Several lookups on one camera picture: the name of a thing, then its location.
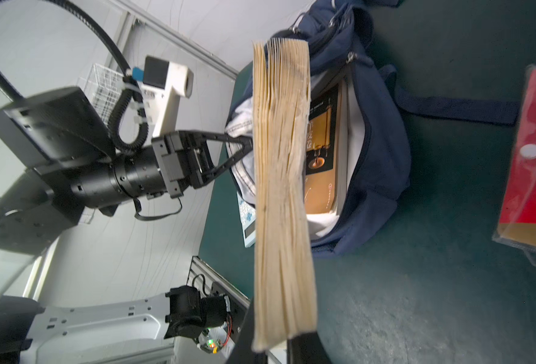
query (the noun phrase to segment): blue backpack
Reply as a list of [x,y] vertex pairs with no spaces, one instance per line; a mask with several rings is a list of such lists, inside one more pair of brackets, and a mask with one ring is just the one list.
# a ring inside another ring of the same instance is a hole
[[[397,0],[377,2],[396,5]],[[410,184],[410,144],[398,107],[432,118],[513,125],[519,103],[421,98],[399,86],[392,89],[392,96],[386,80],[395,77],[395,67],[378,70],[366,53],[372,42],[373,22],[363,1],[316,0],[301,17],[297,25],[273,37],[308,42],[311,76],[348,68],[365,123],[365,140],[338,221],[328,234],[311,241],[315,257],[330,257],[369,240],[395,212],[397,199]],[[230,109],[228,122],[238,106],[251,97],[251,83],[250,76],[242,98]]]

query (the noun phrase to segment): wire basket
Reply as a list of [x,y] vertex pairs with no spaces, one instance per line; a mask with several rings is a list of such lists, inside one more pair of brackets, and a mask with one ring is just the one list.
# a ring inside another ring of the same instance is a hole
[[87,79],[80,79],[81,87],[104,122],[108,123],[110,113],[120,97],[122,74],[99,64],[94,64]]

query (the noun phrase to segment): backpack strap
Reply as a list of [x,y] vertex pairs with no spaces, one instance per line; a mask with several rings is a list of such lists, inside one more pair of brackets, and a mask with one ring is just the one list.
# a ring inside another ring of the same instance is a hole
[[[394,65],[379,69],[381,77],[397,77]],[[468,98],[417,97],[400,87],[395,81],[391,90],[395,104],[404,111],[429,118],[465,120],[495,125],[512,126],[517,120],[521,104],[514,101],[479,100]]]

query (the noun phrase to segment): black cable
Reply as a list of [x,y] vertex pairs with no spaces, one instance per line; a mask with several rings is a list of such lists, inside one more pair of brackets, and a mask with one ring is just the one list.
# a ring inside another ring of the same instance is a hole
[[134,209],[136,210],[136,214],[134,214],[134,217],[139,221],[155,221],[160,220],[162,218],[165,218],[167,216],[171,215],[177,215],[178,213],[183,210],[183,204],[181,203],[181,199],[177,197],[177,200],[179,200],[179,209],[175,211],[174,213],[165,214],[165,215],[159,215],[159,216],[142,216],[140,212],[143,210],[143,207],[140,204],[140,201],[137,198],[132,199],[134,202]]
[[[98,25],[96,21],[94,21],[94,19],[92,19],[85,11],[80,9],[75,4],[72,4],[68,0],[45,0],[45,1],[55,4],[65,9],[66,11],[71,13],[73,16],[78,18],[80,21],[82,21],[82,23],[84,23],[93,33],[95,33],[96,36],[102,41],[104,46],[106,46],[106,48],[112,55],[112,58],[116,61],[116,63],[118,64],[118,67],[122,70],[122,73],[125,73],[127,70],[130,69],[128,62],[126,62],[126,59],[124,58],[124,56],[122,55],[118,47],[116,46],[116,43],[114,43],[114,41],[108,36],[108,34],[104,32],[104,29],[102,29],[102,27],[100,27],[100,25]],[[126,82],[138,88],[138,84],[132,77],[129,77],[126,80]],[[11,85],[9,81],[7,81],[7,79],[3,76],[1,71],[0,71],[0,90],[11,101],[16,101],[18,99],[23,98],[23,96],[13,87],[13,85]],[[143,97],[140,92],[130,91],[130,95],[134,98],[134,100],[137,103],[142,104]],[[126,101],[125,103],[120,104],[120,107],[118,109],[118,114],[120,114],[121,111],[122,113],[124,113],[124,111],[126,110],[126,107],[128,106],[128,102],[130,101],[130,97],[129,96],[127,97],[129,98],[129,100]],[[145,116],[144,108],[139,109],[138,114],[140,117],[144,117]],[[145,134],[148,135],[148,124],[143,123],[141,124],[141,128],[139,129],[139,135],[137,136],[136,140],[130,144],[127,144],[127,143],[122,142],[122,140],[119,137],[119,131],[117,129],[115,133],[112,134],[112,135],[116,135],[116,138],[113,139],[112,143],[118,150],[122,151],[123,153],[133,154],[134,152],[139,150],[144,144],[144,142],[146,141],[147,138],[144,136]]]
[[200,276],[201,279],[203,280],[203,287],[202,287],[201,290],[203,291],[203,294],[204,294],[205,296],[208,296],[209,293],[205,293],[205,287],[206,287],[206,286],[205,286],[205,275],[203,275],[202,273],[196,275],[195,277],[193,277],[193,279],[191,280],[191,287],[195,287],[195,280],[196,280],[199,276]]
[[[124,82],[129,82],[131,79],[132,77],[130,76],[123,77]],[[126,108],[128,107],[130,99],[135,93],[135,91],[129,89],[122,90],[120,93],[120,98],[114,105],[114,108],[112,108],[112,112],[108,118],[108,135],[110,136],[112,143],[116,149],[129,156],[140,150],[148,138],[148,124],[146,122],[140,124],[139,133],[137,134],[136,138],[134,138],[134,142],[126,143],[120,138],[120,123]],[[144,108],[139,110],[139,116],[142,118],[146,116],[144,113]]]

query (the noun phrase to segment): cable clamp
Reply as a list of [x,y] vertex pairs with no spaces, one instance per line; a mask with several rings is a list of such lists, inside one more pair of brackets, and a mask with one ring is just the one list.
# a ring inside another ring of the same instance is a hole
[[123,82],[121,89],[122,90],[127,89],[127,90],[131,90],[131,91],[135,91],[135,92],[138,92],[140,94],[143,93],[139,87],[135,86],[134,84],[128,83],[128,82]]
[[134,116],[134,122],[137,123],[138,125],[144,124],[144,123],[150,124],[148,120],[149,118],[145,118],[143,116],[139,116],[139,115]]
[[224,298],[225,298],[225,308],[226,308],[226,311],[227,311],[227,312],[231,312],[231,302],[229,302],[229,297],[228,297],[228,295],[225,295]]
[[136,101],[131,101],[129,107],[133,110],[144,109],[144,103],[138,103]]

